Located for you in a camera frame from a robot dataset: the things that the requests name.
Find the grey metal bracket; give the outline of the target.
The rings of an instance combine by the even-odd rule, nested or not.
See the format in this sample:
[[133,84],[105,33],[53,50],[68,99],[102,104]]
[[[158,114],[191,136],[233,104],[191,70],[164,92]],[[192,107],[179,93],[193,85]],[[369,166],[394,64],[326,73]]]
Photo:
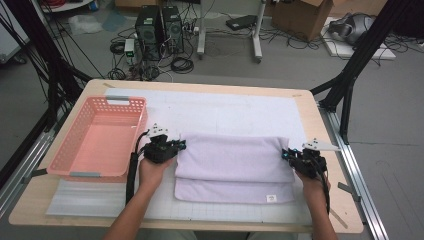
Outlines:
[[337,187],[339,189],[349,193],[352,196],[353,201],[355,201],[355,202],[361,201],[361,196],[359,196],[352,187],[350,187],[350,186],[348,186],[348,185],[346,185],[342,182],[338,182]]
[[42,175],[46,175],[46,174],[47,174],[46,168],[34,170],[31,173],[29,173],[27,176],[22,177],[21,183],[22,184],[28,184],[31,181],[32,178],[42,176]]

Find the lilac printed towel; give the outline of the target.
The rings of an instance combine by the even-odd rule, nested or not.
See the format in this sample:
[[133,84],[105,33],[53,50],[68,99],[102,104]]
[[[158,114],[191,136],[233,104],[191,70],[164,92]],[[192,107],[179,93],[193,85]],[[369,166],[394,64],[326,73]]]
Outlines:
[[281,157],[289,140],[275,136],[183,133],[175,197],[182,201],[283,204],[294,200],[294,173]]

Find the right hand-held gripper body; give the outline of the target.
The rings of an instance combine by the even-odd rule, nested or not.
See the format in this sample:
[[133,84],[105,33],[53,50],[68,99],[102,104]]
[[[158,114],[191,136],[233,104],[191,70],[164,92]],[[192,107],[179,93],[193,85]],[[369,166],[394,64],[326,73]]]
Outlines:
[[302,147],[303,156],[296,156],[296,160],[288,164],[297,172],[312,179],[322,175],[327,170],[327,162],[321,152],[340,150],[339,147],[316,138],[303,143]]

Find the grey translucent sheet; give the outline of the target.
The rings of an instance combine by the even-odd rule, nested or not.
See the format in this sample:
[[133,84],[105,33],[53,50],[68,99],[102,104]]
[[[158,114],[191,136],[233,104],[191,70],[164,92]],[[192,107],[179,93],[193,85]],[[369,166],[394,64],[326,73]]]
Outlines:
[[60,180],[47,215],[117,217],[125,206],[124,183],[95,183]]

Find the white grid mat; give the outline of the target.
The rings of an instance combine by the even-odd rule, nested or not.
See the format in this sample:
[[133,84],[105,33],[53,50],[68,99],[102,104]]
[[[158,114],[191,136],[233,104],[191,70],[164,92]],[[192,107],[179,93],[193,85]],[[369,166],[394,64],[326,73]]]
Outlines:
[[115,88],[147,100],[149,124],[183,139],[146,216],[155,220],[308,225],[302,184],[282,159],[307,137],[294,99]]

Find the brown cardboard box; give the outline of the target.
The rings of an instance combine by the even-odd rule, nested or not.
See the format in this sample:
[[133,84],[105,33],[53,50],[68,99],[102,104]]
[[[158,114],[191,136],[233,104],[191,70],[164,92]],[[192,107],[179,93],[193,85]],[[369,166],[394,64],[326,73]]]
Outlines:
[[333,0],[280,0],[272,26],[305,41],[318,37],[333,8]]

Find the clear plastic bag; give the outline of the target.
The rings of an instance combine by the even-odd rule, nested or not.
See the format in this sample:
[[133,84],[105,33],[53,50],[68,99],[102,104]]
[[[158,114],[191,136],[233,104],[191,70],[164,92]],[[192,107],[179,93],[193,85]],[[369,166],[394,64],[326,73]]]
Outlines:
[[101,24],[91,15],[75,15],[68,19],[68,24],[73,35],[93,34],[102,30]]

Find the aluminium rail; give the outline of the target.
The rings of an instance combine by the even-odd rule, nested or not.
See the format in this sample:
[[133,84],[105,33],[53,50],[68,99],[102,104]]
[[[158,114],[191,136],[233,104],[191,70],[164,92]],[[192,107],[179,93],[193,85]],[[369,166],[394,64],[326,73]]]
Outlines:
[[59,121],[50,124],[49,114],[45,112],[0,170],[0,220],[27,185],[21,183],[22,177],[38,169],[64,118],[60,113]]
[[339,133],[341,124],[339,117],[336,113],[328,112],[323,107],[318,106],[318,109],[330,139],[340,148],[339,159],[341,168],[347,177],[348,186],[352,187],[361,196],[360,202],[354,202],[359,208],[362,225],[367,229],[373,240],[389,240],[389,236],[368,190],[354,152],[351,146],[344,142]]

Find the wooden table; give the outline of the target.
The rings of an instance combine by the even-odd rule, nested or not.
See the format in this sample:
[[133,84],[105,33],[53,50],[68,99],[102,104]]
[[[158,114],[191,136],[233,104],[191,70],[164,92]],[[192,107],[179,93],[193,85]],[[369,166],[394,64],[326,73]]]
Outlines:
[[[148,121],[179,133],[205,131],[235,135],[281,134],[298,148],[306,140],[328,141],[324,122],[307,90],[224,85],[92,80],[82,95],[144,96]],[[53,175],[33,178],[9,215],[17,226],[106,227],[109,217],[52,216],[46,210],[57,190]],[[212,204],[179,201],[173,172],[150,204],[145,228],[199,231],[308,232],[311,219],[302,187],[294,185],[295,201],[283,205]]]

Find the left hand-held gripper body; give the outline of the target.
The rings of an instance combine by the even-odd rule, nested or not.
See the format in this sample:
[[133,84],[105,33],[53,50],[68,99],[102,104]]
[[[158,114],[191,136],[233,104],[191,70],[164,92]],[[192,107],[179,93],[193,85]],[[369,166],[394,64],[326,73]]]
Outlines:
[[147,137],[150,142],[144,146],[145,158],[153,163],[161,164],[177,155],[178,152],[172,149],[172,145],[166,144],[169,141],[167,133],[168,129],[159,126],[157,123],[149,129]]

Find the pink plastic basket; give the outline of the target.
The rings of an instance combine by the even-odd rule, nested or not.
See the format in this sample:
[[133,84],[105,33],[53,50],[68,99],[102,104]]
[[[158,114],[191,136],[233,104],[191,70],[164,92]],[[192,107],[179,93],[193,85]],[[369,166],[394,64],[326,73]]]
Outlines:
[[143,97],[86,97],[47,172],[68,181],[124,183],[146,105]]

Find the black computer tower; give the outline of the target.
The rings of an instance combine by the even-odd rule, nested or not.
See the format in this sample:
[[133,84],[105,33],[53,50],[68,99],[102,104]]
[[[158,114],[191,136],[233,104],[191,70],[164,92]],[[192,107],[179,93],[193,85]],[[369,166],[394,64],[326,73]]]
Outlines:
[[160,44],[164,40],[163,26],[158,5],[143,5],[135,23],[135,29],[144,60],[160,59]]
[[164,6],[162,16],[168,52],[173,54],[183,53],[182,20],[178,8],[176,6]]

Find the person's right hand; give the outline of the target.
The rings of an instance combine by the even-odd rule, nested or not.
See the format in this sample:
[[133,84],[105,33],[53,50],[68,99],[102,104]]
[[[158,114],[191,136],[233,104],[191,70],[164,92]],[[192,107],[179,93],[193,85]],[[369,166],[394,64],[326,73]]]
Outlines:
[[303,193],[306,200],[325,200],[324,188],[327,188],[327,190],[331,189],[331,184],[327,177],[312,179],[300,172],[296,172],[296,175],[303,183]]

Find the black flat device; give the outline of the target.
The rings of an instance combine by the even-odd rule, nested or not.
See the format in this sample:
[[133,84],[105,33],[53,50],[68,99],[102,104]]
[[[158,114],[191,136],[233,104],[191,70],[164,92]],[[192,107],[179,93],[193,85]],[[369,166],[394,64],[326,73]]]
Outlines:
[[257,21],[255,15],[246,15],[226,21],[226,26],[233,31],[238,31],[241,29],[249,28],[253,26]]

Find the white stand leg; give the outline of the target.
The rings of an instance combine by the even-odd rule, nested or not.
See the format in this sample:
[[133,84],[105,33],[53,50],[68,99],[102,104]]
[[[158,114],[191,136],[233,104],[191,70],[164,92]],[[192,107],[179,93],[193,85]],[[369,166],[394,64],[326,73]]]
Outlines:
[[204,14],[206,13],[204,1],[205,0],[199,0],[200,1],[200,7],[199,7],[199,16],[198,16],[198,22],[199,22],[199,32],[198,32],[198,44],[197,44],[197,55],[200,60],[203,59],[203,56],[205,54],[205,42],[206,42],[206,29],[205,29],[205,20],[204,20]]
[[253,31],[253,34],[252,34],[254,58],[258,63],[260,63],[263,58],[262,48],[260,43],[260,30],[261,30],[263,16],[264,16],[265,8],[266,8],[266,0],[259,0],[259,1],[260,1],[260,5],[258,9],[258,14],[257,14],[257,21],[255,24],[255,30]]

